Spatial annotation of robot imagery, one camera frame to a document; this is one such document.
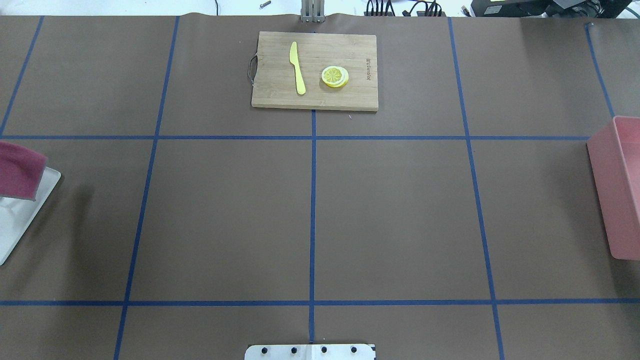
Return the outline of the pink grey-edged cloth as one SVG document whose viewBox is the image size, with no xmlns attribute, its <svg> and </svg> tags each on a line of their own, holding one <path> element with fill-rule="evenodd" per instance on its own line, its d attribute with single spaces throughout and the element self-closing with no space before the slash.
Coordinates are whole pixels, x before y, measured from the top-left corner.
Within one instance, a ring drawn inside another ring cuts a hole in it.
<svg viewBox="0 0 640 360">
<path fill-rule="evenodd" d="M 25 146 L 0 142 L 0 196 L 35 201 L 48 158 Z"/>
</svg>

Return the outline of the yellow plastic knife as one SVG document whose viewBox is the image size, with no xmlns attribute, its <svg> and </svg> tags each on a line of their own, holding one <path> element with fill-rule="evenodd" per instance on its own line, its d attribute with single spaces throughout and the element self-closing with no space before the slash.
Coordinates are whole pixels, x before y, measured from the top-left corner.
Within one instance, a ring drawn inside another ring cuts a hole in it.
<svg viewBox="0 0 640 360">
<path fill-rule="evenodd" d="M 288 56 L 290 64 L 294 68 L 294 78 L 295 78 L 295 91 L 297 95 L 305 95 L 307 92 L 306 83 L 304 82 L 304 78 L 301 71 L 300 60 L 298 57 L 298 43 L 297 41 L 293 41 L 290 45 L 289 56 Z"/>
</svg>

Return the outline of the wooden cutting board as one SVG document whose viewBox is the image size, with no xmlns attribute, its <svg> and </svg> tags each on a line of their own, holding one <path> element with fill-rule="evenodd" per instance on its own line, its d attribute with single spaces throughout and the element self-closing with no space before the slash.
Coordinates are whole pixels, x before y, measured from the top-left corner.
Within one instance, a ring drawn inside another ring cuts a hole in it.
<svg viewBox="0 0 640 360">
<path fill-rule="evenodd" d="M 298 95 L 290 46 L 298 45 L 306 94 Z M 251 105 L 257 109 L 377 112 L 378 42 L 370 34 L 262 30 L 258 35 Z M 330 88 L 322 81 L 329 66 L 346 68 L 348 83 Z"/>
</svg>

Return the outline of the black power strip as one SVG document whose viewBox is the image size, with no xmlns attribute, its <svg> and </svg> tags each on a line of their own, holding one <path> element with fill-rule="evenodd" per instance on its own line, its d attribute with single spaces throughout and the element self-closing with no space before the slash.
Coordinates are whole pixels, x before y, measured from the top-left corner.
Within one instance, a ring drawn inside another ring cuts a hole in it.
<svg viewBox="0 0 640 360">
<path fill-rule="evenodd" d="M 443 18 L 446 16 L 437 0 L 366 0 L 362 13 L 365 17 Z"/>
</svg>

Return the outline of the pink plastic bin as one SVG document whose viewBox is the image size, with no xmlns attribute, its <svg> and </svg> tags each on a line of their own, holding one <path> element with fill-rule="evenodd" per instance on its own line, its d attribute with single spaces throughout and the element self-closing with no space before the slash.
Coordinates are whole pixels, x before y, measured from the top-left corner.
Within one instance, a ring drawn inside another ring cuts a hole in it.
<svg viewBox="0 0 640 360">
<path fill-rule="evenodd" d="M 640 259 L 640 119 L 615 116 L 587 142 L 613 258 Z"/>
</svg>

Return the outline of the white rack tray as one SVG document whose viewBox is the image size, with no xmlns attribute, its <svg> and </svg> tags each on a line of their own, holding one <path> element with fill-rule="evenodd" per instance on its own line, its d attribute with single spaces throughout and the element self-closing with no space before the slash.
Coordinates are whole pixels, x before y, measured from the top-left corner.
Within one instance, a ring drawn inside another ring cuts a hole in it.
<svg viewBox="0 0 640 360">
<path fill-rule="evenodd" d="M 34 200 L 0 198 L 0 264 L 3 265 L 53 192 L 62 174 L 46 167 Z"/>
</svg>

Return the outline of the aluminium frame post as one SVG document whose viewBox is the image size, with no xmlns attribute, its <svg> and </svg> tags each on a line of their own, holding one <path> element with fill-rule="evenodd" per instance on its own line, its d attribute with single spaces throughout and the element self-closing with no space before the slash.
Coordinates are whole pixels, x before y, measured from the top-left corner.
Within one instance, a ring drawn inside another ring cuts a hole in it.
<svg viewBox="0 0 640 360">
<path fill-rule="evenodd" d="M 301 22 L 324 23 L 326 19 L 324 0 L 302 0 Z"/>
</svg>

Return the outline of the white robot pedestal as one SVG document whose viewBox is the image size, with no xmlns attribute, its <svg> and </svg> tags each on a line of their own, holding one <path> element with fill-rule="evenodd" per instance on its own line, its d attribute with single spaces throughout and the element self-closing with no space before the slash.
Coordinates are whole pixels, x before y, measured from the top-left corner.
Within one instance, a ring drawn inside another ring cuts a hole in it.
<svg viewBox="0 0 640 360">
<path fill-rule="evenodd" d="M 376 360 L 374 344 L 256 344 L 249 346 L 245 360 Z"/>
</svg>

